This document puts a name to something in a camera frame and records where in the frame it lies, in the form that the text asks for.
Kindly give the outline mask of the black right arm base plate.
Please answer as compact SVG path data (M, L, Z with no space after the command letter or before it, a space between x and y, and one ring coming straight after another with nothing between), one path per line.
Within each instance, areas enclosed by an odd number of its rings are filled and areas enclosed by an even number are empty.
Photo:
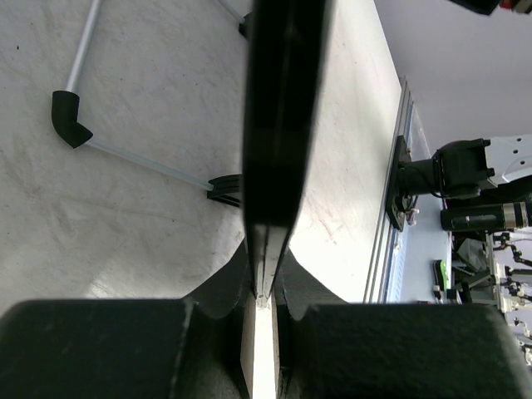
M408 192L403 178L403 170L411 163L411 156L403 135L396 138L392 154L385 211L393 228L402 232L406 223L406 214L413 204L413 196Z

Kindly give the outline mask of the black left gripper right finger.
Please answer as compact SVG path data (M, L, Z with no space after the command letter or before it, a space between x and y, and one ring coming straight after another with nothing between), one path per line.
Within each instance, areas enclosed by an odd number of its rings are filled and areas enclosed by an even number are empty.
M528 398L492 308L346 303L286 254L274 286L281 398Z

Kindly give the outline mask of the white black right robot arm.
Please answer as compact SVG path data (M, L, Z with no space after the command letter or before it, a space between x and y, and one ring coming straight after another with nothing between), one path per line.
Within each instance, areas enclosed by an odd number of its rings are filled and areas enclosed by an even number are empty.
M387 197L521 202L531 191L531 4L381 1L397 74L406 78L432 156L392 150Z

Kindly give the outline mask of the small black-framed whiteboard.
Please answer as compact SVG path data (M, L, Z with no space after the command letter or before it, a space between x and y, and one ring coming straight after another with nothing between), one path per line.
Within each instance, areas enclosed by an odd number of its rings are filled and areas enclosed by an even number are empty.
M331 1L255 1L247 28L243 217L254 296L268 299L301 208Z

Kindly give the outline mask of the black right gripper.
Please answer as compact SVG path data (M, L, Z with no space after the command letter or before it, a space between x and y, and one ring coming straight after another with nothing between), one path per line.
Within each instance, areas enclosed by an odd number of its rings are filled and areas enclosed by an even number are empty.
M497 8L521 15L531 14L531 0L450 0L471 12L490 16Z

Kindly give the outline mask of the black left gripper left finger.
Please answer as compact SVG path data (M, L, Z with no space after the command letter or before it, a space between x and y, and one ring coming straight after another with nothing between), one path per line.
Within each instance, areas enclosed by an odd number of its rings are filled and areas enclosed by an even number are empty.
M33 299L1 318L4 398L248 398L244 246L183 298Z

